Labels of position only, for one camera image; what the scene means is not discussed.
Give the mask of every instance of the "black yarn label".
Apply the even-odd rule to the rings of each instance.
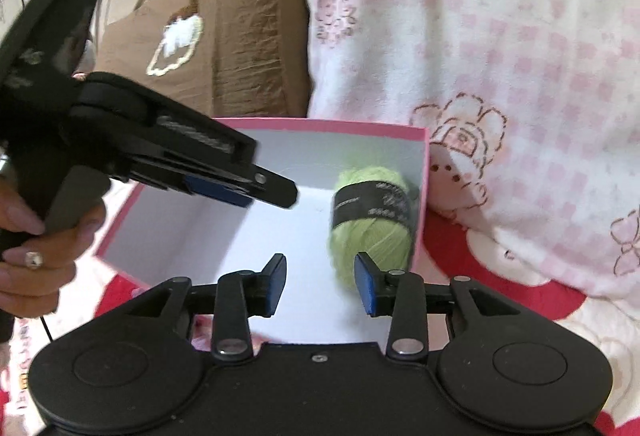
[[[332,228],[365,218],[384,218],[411,230],[409,197],[386,181],[364,181],[341,188],[334,196]]]

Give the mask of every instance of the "red and white bedding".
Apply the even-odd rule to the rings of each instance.
[[[131,187],[117,184],[107,196],[108,221],[120,209]],[[428,281],[447,283],[453,275],[468,275],[511,299],[590,340],[612,364],[614,388],[596,426],[606,436],[640,434],[640,321],[608,300],[592,299],[579,291],[550,281],[518,260],[492,239],[429,213],[424,235],[425,251],[418,268]],[[78,264],[78,277],[62,292],[60,308],[49,316],[54,337],[76,328],[127,301],[140,289],[118,275],[91,253]],[[210,323],[203,319],[194,345],[207,347]],[[445,339],[431,337],[434,344]],[[47,343],[39,320],[17,323],[10,365],[0,380],[4,403],[3,436],[31,436],[42,421],[29,396],[26,373],[33,356]]]

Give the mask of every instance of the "brown pillow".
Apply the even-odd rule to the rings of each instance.
[[[210,117],[304,117],[305,0],[149,0],[108,26],[96,71]]]

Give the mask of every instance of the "open box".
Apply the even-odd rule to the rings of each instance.
[[[138,185],[97,256],[141,285],[176,276],[195,285],[237,270],[260,270],[275,253],[287,257],[287,284],[276,314],[252,318],[252,331],[294,343],[377,341],[389,318],[369,318],[356,292],[335,278],[328,250],[332,201],[345,169],[381,165],[402,174],[414,203],[414,261],[426,210],[425,129],[309,119],[224,119],[258,141],[255,163],[296,182],[298,203],[248,208]]]

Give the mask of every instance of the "light green yarn skein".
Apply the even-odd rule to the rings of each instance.
[[[402,176],[386,167],[366,167],[344,171],[338,178],[337,190],[354,183],[384,181],[407,192]],[[344,222],[331,233],[329,248],[338,281],[347,288],[355,288],[353,260],[357,253],[366,252],[378,268],[405,270],[412,253],[411,232],[400,223],[384,218],[365,218]]]

